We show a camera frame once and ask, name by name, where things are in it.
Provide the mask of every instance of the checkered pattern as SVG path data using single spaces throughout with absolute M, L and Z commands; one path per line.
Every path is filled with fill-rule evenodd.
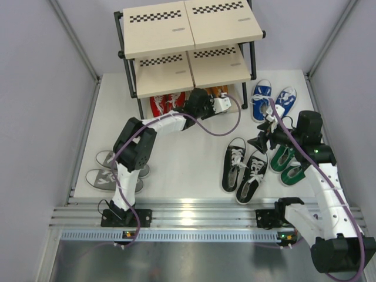
M 215 57 L 220 55 L 228 55 L 228 54 L 235 54 L 235 47 L 226 48 L 226 49 L 213 49 L 209 51 L 201 51 L 201 52 L 193 52 L 194 57 L 197 58 L 205 58 L 205 57 Z
M 237 8 L 244 8 L 244 5 L 243 5 L 243 3 L 241 3 L 241 1 L 193 8 L 193 13 L 195 15 L 205 14 L 205 13 L 215 13 L 215 12 L 223 12 L 223 11 L 233 10 L 233 9 L 237 9 Z
M 170 12 L 164 12 L 164 13 L 130 16 L 129 22 L 132 23 L 132 22 L 159 21 L 161 19 L 173 19 L 173 18 L 179 18 L 181 16 L 182 16 L 181 10 L 177 10 L 176 12 L 170 11 Z
M 172 63 L 177 61 L 182 61 L 183 57 L 182 55 L 173 55 L 168 57 L 161 57 L 156 59 L 149 59 L 149 60 L 141 60 L 140 66 L 154 66 L 154 65 L 160 65 L 163 63 Z

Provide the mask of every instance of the pair of shoes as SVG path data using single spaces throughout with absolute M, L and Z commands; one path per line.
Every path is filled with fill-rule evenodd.
M 249 157 L 247 164 L 244 164 L 245 155 L 246 142 L 237 137 L 228 145 L 223 163 L 222 188 L 226 193 L 236 190 L 239 172 L 245 169 L 236 192 L 236 200 L 240 204 L 249 203 L 256 189 L 261 185 L 268 167 L 267 155 L 256 150 Z
M 172 109 L 181 107 L 184 105 L 185 100 L 185 92 L 150 97 L 150 107 L 152 108 L 153 116 L 161 116 Z
M 295 150 L 280 146 L 270 161 L 270 168 L 281 173 L 281 181 L 285 186 L 292 186 L 305 178 L 304 170 L 299 162 L 294 161 Z
M 111 171 L 111 162 L 115 154 L 112 151 L 101 151 L 95 159 L 105 169 L 92 169 L 86 174 L 86 181 L 95 189 L 102 192 L 114 192 L 116 190 L 115 177 Z M 139 178 L 137 178 L 136 193 L 143 188 L 143 181 L 140 178 L 146 177 L 150 172 L 150 167 L 146 164 L 140 171 Z
M 263 79 L 256 85 L 253 95 L 251 96 L 251 103 L 253 104 L 252 118 L 255 122 L 264 122 L 270 96 L 271 84 L 268 80 Z M 284 113 L 281 118 L 284 118 L 289 113 L 296 99 L 297 92 L 293 87 L 287 87 L 281 91 L 276 100 L 276 105 L 280 105 L 284 108 Z
M 222 93 L 227 94 L 229 92 L 227 85 L 205 88 L 205 90 L 209 95 L 212 95 L 215 98 L 219 98 Z

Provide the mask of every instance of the wall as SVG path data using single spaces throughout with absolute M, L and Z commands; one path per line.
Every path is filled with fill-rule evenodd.
M 47 1 L 2 1 L 0 26 L 0 281 L 34 281 L 94 82 Z
M 313 85 L 347 196 L 376 236 L 376 2 L 359 1 Z
M 124 72 L 113 13 L 172 0 L 59 0 L 97 73 Z M 344 10 L 344 0 L 253 0 L 267 37 L 256 42 L 259 69 L 308 72 Z

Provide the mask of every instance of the floor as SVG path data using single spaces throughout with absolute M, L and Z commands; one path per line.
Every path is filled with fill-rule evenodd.
M 249 96 L 261 79 L 271 82 L 274 98 L 288 86 L 296 88 L 297 103 L 289 114 L 295 123 L 299 111 L 313 109 L 301 70 L 259 71 L 257 77 L 257 81 L 249 82 L 247 85 Z M 93 189 L 86 182 L 85 175 L 90 169 L 101 168 L 95 161 L 96 154 L 101 150 L 112 149 L 126 121 L 133 116 L 139 117 L 138 107 L 136 100 L 129 96 L 125 74 L 104 74 L 75 187 L 75 198 L 112 197 L 111 193 Z M 237 117 L 237 113 L 226 113 L 205 120 L 203 124 L 212 132 L 226 132 L 233 127 Z M 256 137 L 259 132 L 256 128 L 258 125 L 259 123 L 251 119 L 250 105 L 247 110 L 241 111 L 241 122 L 229 136 L 213 137 L 198 126 L 193 126 L 184 132 L 172 133 L 157 139 L 148 162 L 151 168 L 150 175 L 144 179 L 145 186 L 142 192 L 136 195 L 136 201 L 184 199 L 189 202 L 191 199 L 207 199 L 214 202 L 235 202 L 234 194 L 227 194 L 221 189 L 224 152 L 235 137 L 245 140 Z M 249 145 L 246 160 L 253 151 L 254 148 Z M 274 152 L 268 153 L 270 159 L 273 154 Z M 284 187 L 279 175 L 271 170 L 266 173 L 265 180 L 256 191 L 252 202 L 289 196 L 308 201 L 314 198 L 313 191 L 305 180 L 293 187 Z
M 96 244 L 63 241 L 51 281 L 333 281 L 316 271 L 305 242 L 292 250 L 266 249 L 251 243 L 137 243 L 124 251 L 106 245 L 78 259 Z M 354 273 L 336 276 L 343 280 Z

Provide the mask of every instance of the black metal frame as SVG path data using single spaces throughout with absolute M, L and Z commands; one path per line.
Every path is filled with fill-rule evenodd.
M 250 8 L 252 9 L 252 0 L 247 0 L 247 2 L 249 4 Z M 120 48 L 121 48 L 121 50 L 117 53 L 117 55 L 119 56 L 119 58 L 123 59 L 123 61 L 124 61 L 125 74 L 127 76 L 130 97 L 137 99 L 140 117 L 141 117 L 141 119 L 144 119 L 141 100 L 137 97 L 135 60 L 134 59 L 131 59 L 131 60 L 126 59 L 125 53 L 124 53 L 124 37 L 123 37 L 122 27 L 120 25 L 120 19 L 123 17 L 123 13 L 115 12 L 113 14 L 114 14 L 114 17 L 115 17 L 117 35 L 119 37 Z M 254 42 L 252 41 L 252 42 L 240 43 L 239 48 L 240 48 L 241 54 L 244 56 L 243 45 L 247 44 L 247 43 L 249 43 L 249 50 L 250 50 L 250 57 L 251 57 L 251 80 L 256 80 L 257 79 L 257 71 L 256 71 L 256 53 L 255 53 L 255 50 L 254 50 Z M 241 88 L 243 90 L 243 104 L 242 104 L 241 108 L 247 109 L 248 108 L 248 98 L 247 98 L 246 82 L 243 82 L 241 84 Z

